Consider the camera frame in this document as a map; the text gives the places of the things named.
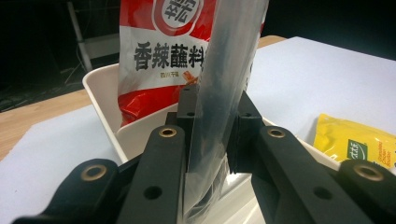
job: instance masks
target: green label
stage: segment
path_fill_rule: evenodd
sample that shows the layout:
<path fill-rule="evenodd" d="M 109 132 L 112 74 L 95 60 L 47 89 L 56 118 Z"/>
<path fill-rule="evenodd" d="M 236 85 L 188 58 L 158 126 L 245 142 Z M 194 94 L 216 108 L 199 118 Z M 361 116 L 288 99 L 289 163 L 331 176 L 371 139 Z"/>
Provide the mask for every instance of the green label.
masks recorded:
<path fill-rule="evenodd" d="M 347 157 L 356 160 L 366 160 L 367 161 L 367 146 L 363 143 L 359 143 L 348 139 L 347 141 Z"/>

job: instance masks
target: clear plastic packaging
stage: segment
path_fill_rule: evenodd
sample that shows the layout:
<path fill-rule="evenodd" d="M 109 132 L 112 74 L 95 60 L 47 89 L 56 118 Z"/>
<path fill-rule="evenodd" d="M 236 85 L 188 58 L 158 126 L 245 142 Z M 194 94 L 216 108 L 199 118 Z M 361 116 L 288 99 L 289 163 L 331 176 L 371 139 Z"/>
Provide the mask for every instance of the clear plastic packaging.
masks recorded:
<path fill-rule="evenodd" d="M 248 84 L 267 0 L 220 0 L 199 77 L 184 197 L 187 223 L 200 222 L 228 174 L 225 155 L 242 91 Z"/>

